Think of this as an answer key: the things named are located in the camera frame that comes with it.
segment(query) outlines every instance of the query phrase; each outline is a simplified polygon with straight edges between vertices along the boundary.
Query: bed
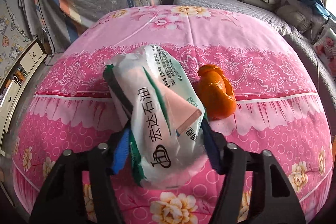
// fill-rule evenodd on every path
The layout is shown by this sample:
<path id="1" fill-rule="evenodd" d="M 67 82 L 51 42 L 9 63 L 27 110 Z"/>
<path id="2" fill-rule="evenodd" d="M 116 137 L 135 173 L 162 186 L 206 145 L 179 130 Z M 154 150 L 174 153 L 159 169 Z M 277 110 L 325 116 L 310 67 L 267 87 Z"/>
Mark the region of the bed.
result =
<path id="1" fill-rule="evenodd" d="M 325 109 L 331 136 L 336 136 L 336 120 L 334 119 L 336 113 L 336 83 L 310 46 L 310 42 L 295 27 L 288 25 L 285 20 L 270 11 L 237 0 L 174 0 L 174 4 L 196 5 L 242 13 L 258 18 L 270 25 L 295 50 L 306 67 Z"/>
<path id="2" fill-rule="evenodd" d="M 63 150 L 89 150 L 121 129 L 102 72 L 112 56 L 149 44 L 160 45 L 176 58 L 192 83 L 198 81 L 203 64 L 223 69 L 238 106 L 234 115 L 212 121 L 211 127 L 245 150 L 272 151 L 306 219 L 312 219 L 327 199 L 333 161 L 328 121 L 309 73 L 267 23 L 235 12 L 188 6 L 108 13 L 55 63 L 33 97 L 12 155 L 14 189 L 25 209 L 31 212 Z M 208 223 L 223 176 L 207 161 L 179 189 L 147 190 L 134 183 L 127 163 L 111 181 L 126 223 L 169 223 L 172 219 L 162 210 L 174 204 L 188 217 L 185 223 L 196 224 Z M 247 173 L 239 221 L 247 217 L 251 183 Z M 88 219 L 95 221 L 87 174 L 83 194 Z"/>

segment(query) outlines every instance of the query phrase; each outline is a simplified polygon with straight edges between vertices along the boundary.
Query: cabinet door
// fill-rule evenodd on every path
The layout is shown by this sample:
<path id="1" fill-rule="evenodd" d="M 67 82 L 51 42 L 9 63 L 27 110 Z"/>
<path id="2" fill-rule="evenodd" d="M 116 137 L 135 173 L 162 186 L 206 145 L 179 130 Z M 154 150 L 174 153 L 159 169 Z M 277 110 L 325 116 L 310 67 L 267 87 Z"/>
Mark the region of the cabinet door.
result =
<path id="1" fill-rule="evenodd" d="M 35 44 L 29 49 L 28 52 L 35 63 L 40 59 L 43 54 L 43 51 L 41 50 L 40 45 L 37 42 L 35 42 Z"/>
<path id="2" fill-rule="evenodd" d="M 12 80 L 9 84 L 8 90 L 5 93 L 1 103 L 0 103 L 0 116 L 7 119 L 9 111 L 11 110 L 12 104 L 16 95 L 18 94 L 20 89 L 20 85 Z"/>
<path id="3" fill-rule="evenodd" d="M 0 149 L 1 149 L 2 137 L 4 134 L 5 123 L 6 119 L 0 116 Z"/>
<path id="4" fill-rule="evenodd" d="M 26 73 L 29 73 L 31 71 L 31 69 L 34 67 L 35 61 L 30 56 L 29 52 L 26 52 L 25 56 L 23 56 L 23 58 L 21 59 L 20 64 L 21 64 L 22 68 L 24 68 Z"/>

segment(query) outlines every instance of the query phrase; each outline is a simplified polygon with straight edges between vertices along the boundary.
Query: orange peel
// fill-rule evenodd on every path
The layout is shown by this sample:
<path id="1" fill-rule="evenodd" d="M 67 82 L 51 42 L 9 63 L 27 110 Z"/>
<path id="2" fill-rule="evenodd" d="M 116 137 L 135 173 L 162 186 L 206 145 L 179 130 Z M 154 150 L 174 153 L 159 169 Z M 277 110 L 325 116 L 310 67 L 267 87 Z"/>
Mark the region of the orange peel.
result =
<path id="1" fill-rule="evenodd" d="M 198 70 L 199 83 L 196 94 L 210 119 L 224 119 L 232 115 L 237 106 L 230 81 L 220 67 L 204 65 Z"/>

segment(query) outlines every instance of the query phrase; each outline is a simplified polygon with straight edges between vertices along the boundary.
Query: metal screw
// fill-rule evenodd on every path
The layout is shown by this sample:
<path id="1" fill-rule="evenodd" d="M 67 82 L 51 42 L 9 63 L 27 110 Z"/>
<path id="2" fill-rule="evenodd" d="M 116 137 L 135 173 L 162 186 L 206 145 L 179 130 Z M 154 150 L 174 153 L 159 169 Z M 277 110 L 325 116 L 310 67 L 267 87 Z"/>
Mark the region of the metal screw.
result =
<path id="1" fill-rule="evenodd" d="M 63 155 L 64 156 L 70 156 L 72 154 L 72 150 L 71 149 L 66 149 L 63 151 Z"/>
<path id="2" fill-rule="evenodd" d="M 98 148 L 101 149 L 101 150 L 105 150 L 107 149 L 109 146 L 107 145 L 107 143 L 100 143 L 98 145 Z"/>
<path id="3" fill-rule="evenodd" d="M 231 150 L 237 149 L 237 146 L 235 143 L 228 143 L 226 146 L 228 149 L 231 149 Z"/>
<path id="4" fill-rule="evenodd" d="M 270 157 L 272 155 L 272 152 L 269 150 L 263 150 L 262 152 L 265 156 Z"/>

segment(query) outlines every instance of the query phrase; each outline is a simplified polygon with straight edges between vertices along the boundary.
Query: blue gripper pad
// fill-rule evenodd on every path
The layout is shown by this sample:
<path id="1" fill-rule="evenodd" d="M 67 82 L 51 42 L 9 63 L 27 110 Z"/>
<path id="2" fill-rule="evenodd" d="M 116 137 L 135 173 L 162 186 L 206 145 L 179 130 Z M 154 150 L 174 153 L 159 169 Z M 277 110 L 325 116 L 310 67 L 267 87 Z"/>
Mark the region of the blue gripper pad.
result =
<path id="1" fill-rule="evenodd" d="M 223 167 L 221 163 L 221 150 L 226 145 L 224 136 L 218 132 L 212 131 L 208 121 L 204 118 L 201 123 L 203 130 L 203 142 L 206 153 L 208 155 L 211 167 L 218 174 L 223 174 Z"/>
<path id="2" fill-rule="evenodd" d="M 111 169 L 115 175 L 118 174 L 118 172 L 125 166 L 126 159 L 129 154 L 130 131 L 131 131 L 130 128 L 125 128 L 124 134 L 122 135 L 117 145 L 117 148 L 114 151 L 113 163 L 112 163 Z"/>

